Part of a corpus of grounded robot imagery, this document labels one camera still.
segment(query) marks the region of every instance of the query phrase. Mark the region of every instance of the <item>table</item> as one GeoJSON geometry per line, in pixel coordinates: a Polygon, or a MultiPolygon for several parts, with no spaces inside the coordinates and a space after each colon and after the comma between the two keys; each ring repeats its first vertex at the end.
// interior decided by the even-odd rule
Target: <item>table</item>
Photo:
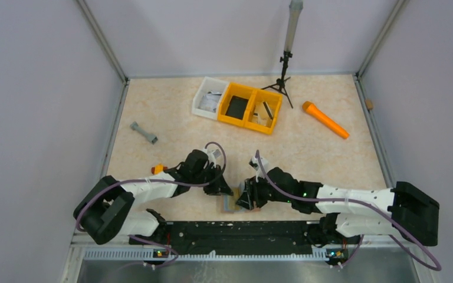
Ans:
{"type": "MultiPolygon", "coordinates": [[[[219,77],[253,87],[272,84],[276,77],[219,77]]],[[[386,187],[352,75],[295,75],[287,82],[293,102],[284,98],[272,135],[235,127],[191,113],[192,99],[203,77],[150,78],[130,81],[110,158],[108,175],[117,180],[151,176],[162,163],[174,167],[193,149],[209,141],[226,151],[225,180],[230,186],[254,175],[248,165],[257,149],[272,166],[298,180],[322,182],[353,189],[386,187]],[[311,101],[348,131],[343,140],[305,114],[301,105],[311,101]],[[136,121],[159,138],[152,145],[129,128],[136,121]]],[[[201,188],[171,199],[156,199],[135,210],[152,208],[167,221],[289,221],[316,220],[289,203],[269,202],[259,212],[224,213],[222,197],[207,196],[201,188]]]]}

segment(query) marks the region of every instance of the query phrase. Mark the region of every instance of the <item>orange microphone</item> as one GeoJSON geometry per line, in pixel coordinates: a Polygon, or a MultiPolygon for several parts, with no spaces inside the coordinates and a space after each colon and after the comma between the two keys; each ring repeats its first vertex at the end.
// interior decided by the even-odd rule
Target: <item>orange microphone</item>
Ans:
{"type": "Polygon", "coordinates": [[[326,125],[328,128],[330,128],[333,132],[335,132],[338,136],[346,139],[350,136],[350,134],[345,131],[343,128],[341,128],[340,125],[336,124],[331,118],[327,117],[324,113],[322,113],[315,104],[306,101],[303,103],[303,110],[312,115],[315,119],[317,119],[319,122],[322,124],[326,125]]]}

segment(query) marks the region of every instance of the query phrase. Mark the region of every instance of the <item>white wall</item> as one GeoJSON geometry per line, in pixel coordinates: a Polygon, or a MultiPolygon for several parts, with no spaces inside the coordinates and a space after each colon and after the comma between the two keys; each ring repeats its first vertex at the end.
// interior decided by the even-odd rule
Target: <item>white wall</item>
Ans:
{"type": "Polygon", "coordinates": [[[0,282],[57,282],[122,85],[74,1],[0,1],[0,282]]]}
{"type": "MultiPolygon", "coordinates": [[[[279,73],[290,0],[87,0],[129,77],[279,73]]],[[[308,0],[290,73],[357,71],[396,0],[308,0]]]]}
{"type": "Polygon", "coordinates": [[[410,1],[365,88],[398,180],[440,203],[442,277],[453,282],[453,1],[410,1]]]}

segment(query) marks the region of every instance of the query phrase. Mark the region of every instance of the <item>screw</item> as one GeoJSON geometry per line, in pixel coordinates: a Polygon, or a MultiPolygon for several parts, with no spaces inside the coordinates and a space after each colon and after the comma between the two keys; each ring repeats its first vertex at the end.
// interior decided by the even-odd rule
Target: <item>screw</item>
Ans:
{"type": "Polygon", "coordinates": [[[150,134],[150,133],[147,133],[145,130],[143,130],[142,128],[140,128],[140,126],[138,126],[138,123],[137,122],[133,122],[130,126],[129,126],[132,130],[134,131],[137,131],[138,133],[142,134],[142,136],[144,136],[145,138],[147,138],[147,140],[151,143],[151,144],[154,144],[158,141],[157,137],[154,135],[154,134],[150,134]]]}

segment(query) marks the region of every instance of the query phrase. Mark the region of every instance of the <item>orange bin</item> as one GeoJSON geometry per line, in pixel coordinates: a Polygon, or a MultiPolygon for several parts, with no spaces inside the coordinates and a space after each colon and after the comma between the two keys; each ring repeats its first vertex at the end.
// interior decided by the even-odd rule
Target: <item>orange bin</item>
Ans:
{"type": "Polygon", "coordinates": [[[271,134],[275,124],[277,123],[278,112],[280,110],[280,106],[282,105],[282,99],[282,95],[278,93],[272,93],[270,91],[260,90],[258,88],[248,87],[242,84],[230,83],[222,101],[220,101],[219,104],[218,121],[251,129],[264,134],[271,134]],[[228,107],[230,106],[234,96],[248,100],[242,119],[227,116],[228,107]],[[263,101],[268,103],[268,106],[272,110],[273,114],[271,123],[268,123],[266,126],[251,122],[256,105],[262,103],[263,101]]]}

